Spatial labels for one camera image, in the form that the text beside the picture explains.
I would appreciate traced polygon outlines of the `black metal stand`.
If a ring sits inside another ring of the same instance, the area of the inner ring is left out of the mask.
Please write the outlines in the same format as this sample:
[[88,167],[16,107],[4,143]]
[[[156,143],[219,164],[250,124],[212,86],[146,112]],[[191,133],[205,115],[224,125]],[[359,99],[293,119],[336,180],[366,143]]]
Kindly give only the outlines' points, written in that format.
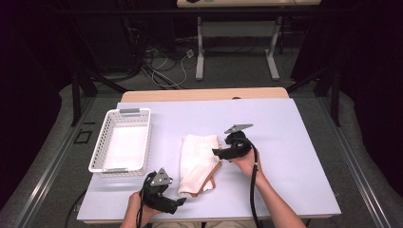
[[314,89],[317,97],[325,97],[328,91],[331,91],[330,116],[336,126],[339,122],[339,95],[340,95],[340,72],[335,67],[325,67],[319,71],[303,78],[294,84],[287,86],[286,91],[292,93],[298,88],[309,84],[313,80],[318,80]]
[[96,88],[93,80],[101,82],[102,84],[116,90],[120,93],[127,92],[127,89],[113,83],[100,73],[91,70],[87,66],[76,65],[71,73],[71,92],[72,92],[72,106],[73,106],[73,120],[71,125],[75,126],[81,119],[81,91],[89,97],[96,97],[98,89]]

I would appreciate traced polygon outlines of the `dark curtain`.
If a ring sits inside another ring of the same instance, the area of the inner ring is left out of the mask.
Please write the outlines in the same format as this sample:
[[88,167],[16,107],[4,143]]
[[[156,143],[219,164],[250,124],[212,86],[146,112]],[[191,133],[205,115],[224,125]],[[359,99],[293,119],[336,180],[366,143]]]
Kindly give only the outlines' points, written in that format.
[[68,84],[37,0],[0,0],[0,210],[41,150]]
[[340,53],[341,90],[355,103],[364,145],[390,186],[403,197],[403,0],[324,0],[353,8],[333,16],[318,61]]

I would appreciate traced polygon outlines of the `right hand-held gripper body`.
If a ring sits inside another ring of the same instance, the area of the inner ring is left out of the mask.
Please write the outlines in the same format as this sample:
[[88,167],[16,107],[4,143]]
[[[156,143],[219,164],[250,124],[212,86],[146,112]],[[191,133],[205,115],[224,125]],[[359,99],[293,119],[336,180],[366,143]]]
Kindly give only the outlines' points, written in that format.
[[243,157],[252,149],[252,143],[243,132],[244,129],[252,126],[251,123],[234,124],[225,131],[227,137],[224,141],[229,145],[229,148],[223,150],[223,157],[225,159]]

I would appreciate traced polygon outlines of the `black floor socket frame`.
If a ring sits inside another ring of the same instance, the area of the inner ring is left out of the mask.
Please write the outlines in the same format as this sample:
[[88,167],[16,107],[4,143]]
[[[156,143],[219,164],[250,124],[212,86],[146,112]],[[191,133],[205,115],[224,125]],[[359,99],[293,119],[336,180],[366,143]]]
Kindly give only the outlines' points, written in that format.
[[76,135],[73,143],[74,144],[82,144],[82,143],[86,144],[89,142],[91,135],[92,135],[91,130],[80,129],[78,134]]

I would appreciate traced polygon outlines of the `person's left hand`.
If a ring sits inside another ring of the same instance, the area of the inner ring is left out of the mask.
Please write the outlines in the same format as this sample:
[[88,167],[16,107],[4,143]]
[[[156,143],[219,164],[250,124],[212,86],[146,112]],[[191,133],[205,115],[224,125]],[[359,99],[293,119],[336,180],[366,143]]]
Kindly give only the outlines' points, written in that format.
[[[123,221],[136,221],[137,214],[141,207],[141,197],[139,192],[134,192],[130,195],[128,199],[128,204],[125,211],[125,216]],[[148,223],[153,217],[160,214],[161,211],[152,209],[147,205],[143,207],[142,223]]]

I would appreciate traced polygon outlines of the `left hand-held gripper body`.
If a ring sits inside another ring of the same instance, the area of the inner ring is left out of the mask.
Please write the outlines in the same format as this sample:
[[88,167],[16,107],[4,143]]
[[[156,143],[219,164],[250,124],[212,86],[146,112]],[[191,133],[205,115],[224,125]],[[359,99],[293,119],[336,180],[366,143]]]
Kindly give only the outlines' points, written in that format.
[[166,171],[161,168],[159,171],[149,173],[141,189],[141,199],[148,207],[164,212],[175,213],[178,203],[163,195],[164,191],[172,183],[172,179]]

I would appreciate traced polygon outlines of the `metal floor rail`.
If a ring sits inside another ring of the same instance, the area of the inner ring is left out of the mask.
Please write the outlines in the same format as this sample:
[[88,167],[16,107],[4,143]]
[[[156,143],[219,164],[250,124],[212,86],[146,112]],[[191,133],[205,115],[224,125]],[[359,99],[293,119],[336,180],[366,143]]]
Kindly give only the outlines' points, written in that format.
[[341,153],[344,161],[346,162],[349,171],[355,181],[358,192],[363,199],[366,208],[371,215],[376,228],[391,228],[391,224],[387,219],[378,198],[370,185],[367,177],[365,176],[352,147],[349,145],[346,136],[344,135],[340,126],[335,124],[331,116],[330,105],[326,98],[319,97],[318,103],[327,119],[327,122],[332,127],[336,134],[336,138],[341,145]]
[[[63,99],[45,143],[12,195],[17,218],[11,228],[86,226],[77,215],[91,179],[87,165],[102,118],[95,113],[96,102],[95,98],[85,98],[81,119],[72,126],[72,100]],[[86,144],[73,143],[80,129],[92,131]]]

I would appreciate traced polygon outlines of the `light wooden table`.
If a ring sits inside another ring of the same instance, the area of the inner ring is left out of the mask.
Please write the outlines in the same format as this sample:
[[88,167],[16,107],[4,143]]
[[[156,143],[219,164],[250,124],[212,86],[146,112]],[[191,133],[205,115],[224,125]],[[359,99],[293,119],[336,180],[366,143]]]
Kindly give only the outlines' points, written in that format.
[[[118,108],[146,107],[149,102],[226,101],[242,99],[291,99],[283,88],[190,89],[137,91],[124,94]],[[128,196],[143,185],[142,176],[118,179],[93,176],[77,219],[85,223],[120,222]]]

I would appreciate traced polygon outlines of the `white table mat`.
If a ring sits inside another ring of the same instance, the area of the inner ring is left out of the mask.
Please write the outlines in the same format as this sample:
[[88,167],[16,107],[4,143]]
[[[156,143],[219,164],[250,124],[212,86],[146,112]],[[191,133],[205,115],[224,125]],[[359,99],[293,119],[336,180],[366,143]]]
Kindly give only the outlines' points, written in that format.
[[[178,196],[182,139],[188,134],[225,137],[233,124],[252,124],[246,137],[259,151],[262,170],[280,196],[302,218],[329,218],[340,209],[317,152],[291,99],[149,102],[151,141],[148,171],[164,168],[173,182],[167,197]],[[269,214],[250,181],[225,161],[214,176],[216,187],[188,199],[173,215],[157,221],[249,219]]]

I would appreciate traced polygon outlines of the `white plastic basket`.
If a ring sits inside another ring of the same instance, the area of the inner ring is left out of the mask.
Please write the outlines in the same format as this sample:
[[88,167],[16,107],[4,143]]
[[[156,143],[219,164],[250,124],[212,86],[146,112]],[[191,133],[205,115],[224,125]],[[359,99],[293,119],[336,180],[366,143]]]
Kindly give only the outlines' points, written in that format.
[[143,175],[150,135],[149,108],[107,111],[88,171],[102,177]]

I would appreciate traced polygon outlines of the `cream baby bodysuit brown trim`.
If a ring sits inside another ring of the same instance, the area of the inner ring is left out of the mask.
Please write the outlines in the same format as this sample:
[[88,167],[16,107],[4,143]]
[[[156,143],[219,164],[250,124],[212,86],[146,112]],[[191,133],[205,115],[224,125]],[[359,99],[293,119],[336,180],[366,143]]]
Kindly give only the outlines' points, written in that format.
[[216,187],[214,175],[221,168],[221,161],[213,150],[219,148],[216,135],[187,135],[182,139],[180,197],[196,198]]

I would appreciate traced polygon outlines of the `white-legged background desk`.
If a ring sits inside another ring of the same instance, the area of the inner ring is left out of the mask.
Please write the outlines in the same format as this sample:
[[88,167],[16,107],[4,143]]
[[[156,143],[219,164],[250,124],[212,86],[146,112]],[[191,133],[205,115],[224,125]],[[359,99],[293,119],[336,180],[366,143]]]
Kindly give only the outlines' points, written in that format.
[[[262,8],[274,7],[276,10],[284,10],[286,7],[318,6],[321,0],[177,0],[177,7],[180,9],[207,9],[207,8],[241,8],[246,7]],[[206,22],[201,16],[197,18],[198,30],[198,59],[196,68],[196,79],[203,79],[204,70],[204,47],[205,37],[270,37],[270,45],[264,51],[270,76],[273,81],[279,80],[278,69],[274,59],[274,52],[277,44],[282,17],[265,21],[229,21],[229,22]]]

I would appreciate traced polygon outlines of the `person's right hand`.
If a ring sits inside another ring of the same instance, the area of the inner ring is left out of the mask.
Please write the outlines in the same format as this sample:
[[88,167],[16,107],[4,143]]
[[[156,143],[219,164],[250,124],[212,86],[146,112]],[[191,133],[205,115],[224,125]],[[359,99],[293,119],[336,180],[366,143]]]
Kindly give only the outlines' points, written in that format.
[[253,177],[253,172],[256,172],[256,181],[264,178],[264,173],[261,170],[259,162],[259,152],[256,149],[251,149],[243,157],[234,158],[231,162],[248,178]]

